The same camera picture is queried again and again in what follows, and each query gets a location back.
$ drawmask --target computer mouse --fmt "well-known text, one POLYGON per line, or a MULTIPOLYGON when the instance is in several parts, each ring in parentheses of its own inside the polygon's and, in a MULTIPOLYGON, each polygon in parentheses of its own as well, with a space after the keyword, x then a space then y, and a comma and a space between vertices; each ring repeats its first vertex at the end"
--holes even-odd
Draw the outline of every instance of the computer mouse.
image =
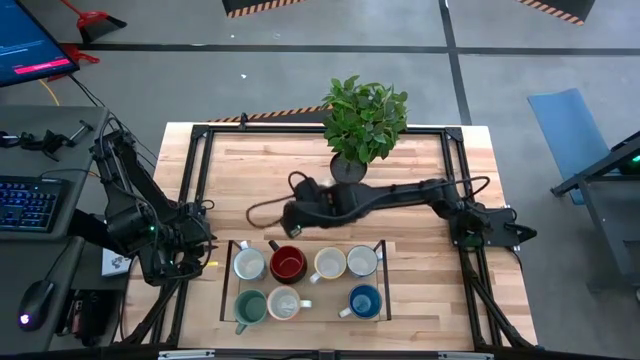
POLYGON ((39 280, 29 285, 18 307, 18 326, 24 331, 38 330, 47 319, 55 284, 39 280))

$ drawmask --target orange and black caution tape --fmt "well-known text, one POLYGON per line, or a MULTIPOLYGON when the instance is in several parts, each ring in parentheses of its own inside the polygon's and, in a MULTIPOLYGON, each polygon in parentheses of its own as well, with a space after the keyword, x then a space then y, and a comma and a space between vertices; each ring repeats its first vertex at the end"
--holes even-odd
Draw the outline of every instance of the orange and black caution tape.
POLYGON ((272 10, 282 6, 292 5, 295 3, 303 2, 304 0, 266 0, 260 1, 259 4, 245 6, 239 9, 227 9, 227 17, 235 18, 245 15, 255 14, 257 12, 272 10))
MULTIPOLYGON (((292 110, 282 110, 282 111, 273 111, 268 113, 252 114, 252 115, 249 115, 248 118, 249 118, 249 121, 253 121, 253 122, 270 121, 270 120, 273 120, 274 118, 281 117, 281 116, 308 114, 308 113, 313 113, 313 112, 318 112, 323 110, 330 110, 331 108, 332 108, 331 106, 328 106, 328 107, 309 106, 306 108, 298 108, 298 109, 292 109, 292 110)), ((240 122, 240 116, 209 120, 208 122, 240 122)))
POLYGON ((584 25, 584 20, 593 6, 593 1, 565 1, 562 3, 558 0, 517 1, 578 26, 584 25))

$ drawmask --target potted plant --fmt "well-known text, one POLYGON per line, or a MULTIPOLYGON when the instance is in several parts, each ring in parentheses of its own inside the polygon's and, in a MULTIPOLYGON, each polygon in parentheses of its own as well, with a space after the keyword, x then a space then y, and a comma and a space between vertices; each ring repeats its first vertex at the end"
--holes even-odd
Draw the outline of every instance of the potted plant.
POLYGON ((330 168, 337 182, 362 180, 367 164, 378 156, 389 156, 398 133, 407 127, 407 93, 395 93, 393 85, 356 85, 358 78, 352 76, 344 84, 331 79, 331 90, 322 99, 324 106, 333 107, 323 124, 327 128, 324 138, 336 153, 330 168))

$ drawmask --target keyboard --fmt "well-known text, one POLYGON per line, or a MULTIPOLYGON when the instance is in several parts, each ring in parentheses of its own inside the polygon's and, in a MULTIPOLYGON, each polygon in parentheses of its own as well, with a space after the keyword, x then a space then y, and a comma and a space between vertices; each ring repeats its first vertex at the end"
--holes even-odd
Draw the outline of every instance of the keyboard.
POLYGON ((68 182, 0 176, 0 231, 51 232, 68 182))

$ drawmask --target wooden table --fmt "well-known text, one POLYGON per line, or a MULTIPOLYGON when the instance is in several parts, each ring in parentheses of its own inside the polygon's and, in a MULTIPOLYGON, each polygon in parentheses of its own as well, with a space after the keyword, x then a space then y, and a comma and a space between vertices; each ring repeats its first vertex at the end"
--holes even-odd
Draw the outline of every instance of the wooden table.
MULTIPOLYGON (((191 123, 167 124, 154 179, 171 199, 178 198, 191 123)), ((471 176, 492 181, 477 200, 487 207, 504 205, 500 177, 489 130, 462 127, 471 176)), ((200 155, 194 174, 199 172, 200 155)), ((391 321, 350 323, 273 322, 249 328, 241 336, 236 324, 220 322, 221 293, 228 240, 284 240, 280 227, 252 228, 245 210, 254 203, 289 195, 287 175, 302 171, 316 179, 329 179, 330 149, 322 134, 216 134, 205 199, 215 201, 208 212, 220 248, 212 255, 217 266, 190 282, 180 335, 180 347, 340 349, 340 350, 471 350, 469 319, 462 286, 460 259, 450 244, 447 222, 426 206, 389 209, 369 214, 341 228, 305 229, 296 240, 337 243, 387 240, 391 321)), ((372 186, 416 182, 444 177, 442 150, 437 137, 407 135, 384 161, 370 166, 365 183, 372 186)), ((193 199, 197 175, 189 199, 193 199)), ((281 215, 278 204, 256 211, 257 221, 281 215)), ((536 343, 521 270, 513 254, 488 248, 487 262, 494 297, 521 334, 536 343)), ((156 300, 158 288, 144 283, 134 269, 126 302, 128 334, 156 300)), ((485 339, 487 316, 478 300, 485 339)), ((165 332, 170 328, 174 303, 168 306, 165 332)))

